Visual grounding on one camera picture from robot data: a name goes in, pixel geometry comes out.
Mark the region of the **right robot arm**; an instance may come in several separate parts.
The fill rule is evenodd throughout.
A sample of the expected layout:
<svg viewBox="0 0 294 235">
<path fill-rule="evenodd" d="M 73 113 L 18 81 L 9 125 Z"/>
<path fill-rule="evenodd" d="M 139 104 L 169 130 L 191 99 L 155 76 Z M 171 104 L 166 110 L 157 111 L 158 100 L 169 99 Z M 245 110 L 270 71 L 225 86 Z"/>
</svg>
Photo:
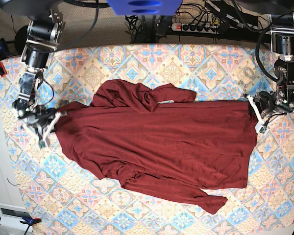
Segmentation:
<svg viewBox="0 0 294 235">
<path fill-rule="evenodd" d="M 37 135 L 52 130 L 56 118 L 54 108 L 38 105 L 38 88 L 44 81 L 43 71 L 47 68 L 49 55 L 58 49 L 65 26 L 58 10 L 59 3 L 58 0 L 0 0 L 3 11 L 31 20 L 21 55 L 26 70 L 19 80 L 20 93 L 13 105 L 18 119 L 33 127 Z"/>
</svg>

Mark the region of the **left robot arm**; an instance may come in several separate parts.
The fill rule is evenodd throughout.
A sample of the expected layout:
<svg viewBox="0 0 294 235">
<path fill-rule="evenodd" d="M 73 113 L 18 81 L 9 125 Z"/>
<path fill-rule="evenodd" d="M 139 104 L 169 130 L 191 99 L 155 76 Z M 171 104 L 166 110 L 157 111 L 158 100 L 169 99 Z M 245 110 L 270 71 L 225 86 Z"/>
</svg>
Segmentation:
<svg viewBox="0 0 294 235">
<path fill-rule="evenodd" d="M 234 0 L 232 4 L 242 20 L 244 27 L 258 32 L 259 37 L 255 49 L 256 62 L 263 74 L 276 83 L 276 91 L 259 92 L 249 98 L 259 120 L 294 112 L 294 0 Z M 249 25 L 243 8 L 266 14 L 268 25 L 255 29 Z M 271 51 L 277 54 L 271 75 L 260 59 L 260 46 L 265 36 L 271 38 Z"/>
</svg>

